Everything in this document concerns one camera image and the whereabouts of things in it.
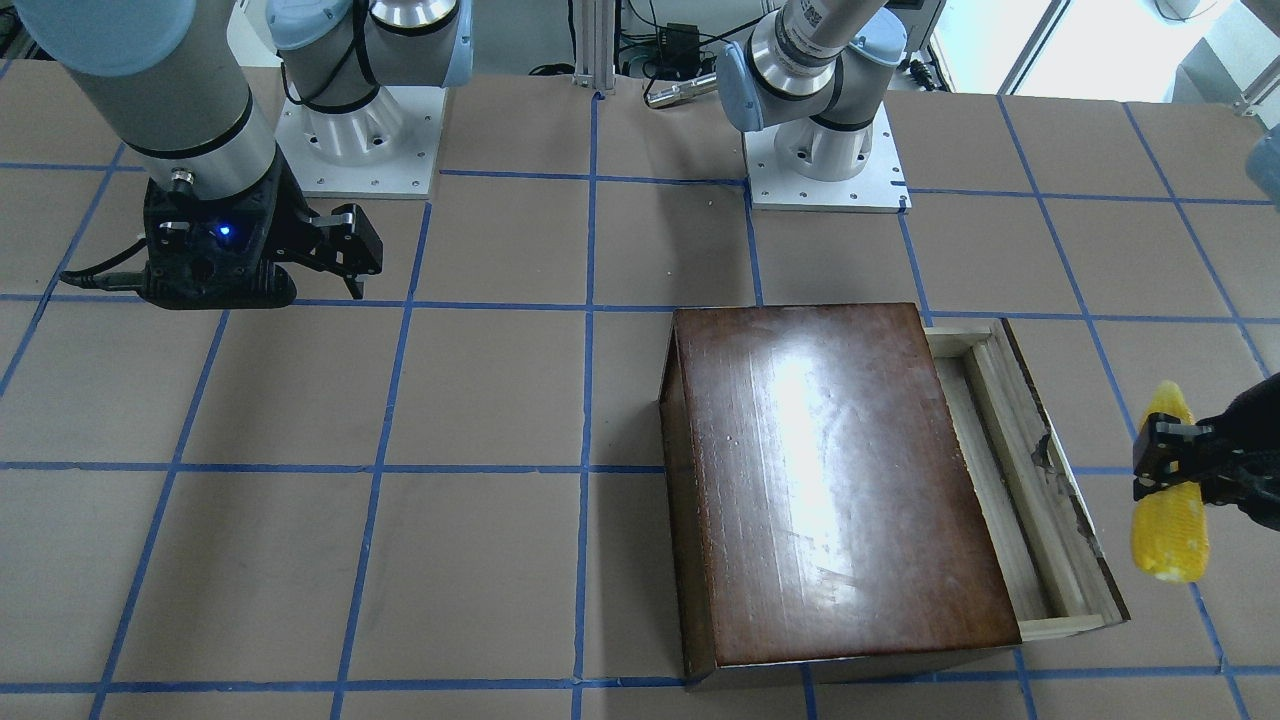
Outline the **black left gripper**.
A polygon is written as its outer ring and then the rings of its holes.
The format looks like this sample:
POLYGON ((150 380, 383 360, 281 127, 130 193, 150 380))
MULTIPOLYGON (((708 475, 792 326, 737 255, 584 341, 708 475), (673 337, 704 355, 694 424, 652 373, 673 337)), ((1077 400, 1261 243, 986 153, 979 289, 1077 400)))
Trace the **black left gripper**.
POLYGON ((1207 505, 1233 505, 1253 523, 1279 529, 1279 375, 1238 395, 1194 424, 1148 416, 1133 443, 1133 500, 1199 482, 1207 505))

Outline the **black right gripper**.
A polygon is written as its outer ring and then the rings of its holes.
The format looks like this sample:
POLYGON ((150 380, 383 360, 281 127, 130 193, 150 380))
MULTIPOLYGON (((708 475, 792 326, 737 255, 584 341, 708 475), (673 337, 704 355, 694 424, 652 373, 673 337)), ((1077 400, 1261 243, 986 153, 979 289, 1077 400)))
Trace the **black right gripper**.
POLYGON ((383 272, 384 245, 367 213, 356 202, 317 215, 288 165, 270 165, 255 184, 262 236, 255 275, 274 263, 297 263, 343 279, 349 296, 365 299, 367 278, 383 272))

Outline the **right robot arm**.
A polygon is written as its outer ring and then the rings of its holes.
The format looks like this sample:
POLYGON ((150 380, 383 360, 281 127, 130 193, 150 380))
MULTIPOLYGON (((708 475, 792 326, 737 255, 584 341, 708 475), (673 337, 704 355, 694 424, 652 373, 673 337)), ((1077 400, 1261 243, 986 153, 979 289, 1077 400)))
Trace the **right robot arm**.
MULTIPOLYGON (((132 292, 168 310, 296 301, 287 264, 343 281, 384 268, 355 202, 315 211, 227 40, 229 1, 18 1, 31 38, 148 173, 141 236, 64 284, 132 292)), ((378 161, 410 137, 396 87, 466 85, 468 1, 270 1, 287 101, 334 164, 378 161)))

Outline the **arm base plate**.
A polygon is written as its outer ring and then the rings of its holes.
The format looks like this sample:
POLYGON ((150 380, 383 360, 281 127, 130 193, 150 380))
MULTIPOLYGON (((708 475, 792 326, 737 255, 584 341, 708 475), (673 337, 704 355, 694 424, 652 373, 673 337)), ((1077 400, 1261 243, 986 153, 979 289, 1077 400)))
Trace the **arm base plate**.
POLYGON ((774 211, 899 213, 913 208, 887 106, 855 131, 804 118, 742 136, 751 201, 774 211))
POLYGON ((448 97, 445 88, 384 87, 346 114, 288 102, 275 137, 308 197, 429 200, 448 97))

